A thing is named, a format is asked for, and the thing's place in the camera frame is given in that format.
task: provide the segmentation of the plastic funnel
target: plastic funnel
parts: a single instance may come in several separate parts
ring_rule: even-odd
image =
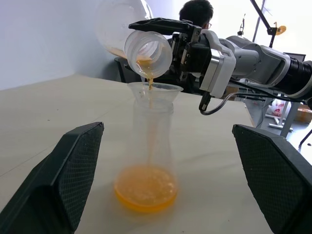
[[[172,103],[183,88],[172,84],[153,83],[149,90],[148,82],[134,82],[128,84],[138,103],[163,100]]]

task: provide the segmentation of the black hair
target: black hair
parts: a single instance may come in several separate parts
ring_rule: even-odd
[[[203,27],[209,23],[214,14],[214,8],[207,0],[191,0],[180,10],[180,20],[190,20],[193,25]]]

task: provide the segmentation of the white wall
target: white wall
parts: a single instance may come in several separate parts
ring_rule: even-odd
[[[114,56],[94,34],[98,2],[0,0],[0,89],[73,73],[102,77]]]
[[[162,17],[173,19],[174,1],[173,0],[145,0],[150,6],[154,18]]]

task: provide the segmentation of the transparent container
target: transparent container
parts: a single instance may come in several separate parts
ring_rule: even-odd
[[[173,100],[179,86],[147,82],[130,83],[134,96],[133,131],[125,166],[114,182],[119,201],[139,212],[156,212],[173,204],[177,180],[169,133]]]
[[[163,75],[172,62],[171,47],[163,35],[128,28],[131,23],[152,18],[144,0],[105,0],[96,15],[100,43],[110,53],[127,59],[130,67],[144,78]]]

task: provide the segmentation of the black cable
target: black cable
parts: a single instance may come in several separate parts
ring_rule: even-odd
[[[253,100],[253,101],[265,101],[265,99],[262,99],[262,97],[248,97],[248,96],[237,96],[237,98],[243,98],[244,100]]]
[[[229,95],[227,95],[223,101],[214,109],[210,110],[210,111],[203,111],[201,110],[201,114],[204,116],[209,116],[212,115],[213,113],[219,111],[224,105],[225,103],[230,99],[230,97],[232,96],[237,96],[237,95],[244,95],[244,96],[250,96],[250,97],[264,97],[264,98],[269,98],[268,95],[266,94],[247,94],[247,93],[231,93]]]
[[[263,94],[266,94],[266,95],[270,96],[271,98],[276,98],[276,99],[280,99],[280,100],[283,100],[283,101],[302,102],[302,100],[298,100],[298,99],[294,99],[294,98],[290,98],[290,97],[279,97],[277,95],[270,94],[269,92],[266,92],[266,91],[264,91],[262,89],[254,88],[254,87],[251,87],[251,86],[249,86],[247,84],[243,84],[241,82],[238,82],[238,81],[235,81],[235,80],[232,80],[232,79],[229,82],[233,83],[233,84],[240,85],[240,86],[248,88],[248,89],[256,90],[256,91],[258,91],[260,93],[263,93]]]
[[[199,104],[199,110],[200,111],[206,111],[208,103],[210,102],[211,95],[209,92],[205,92],[201,98],[200,104]]]

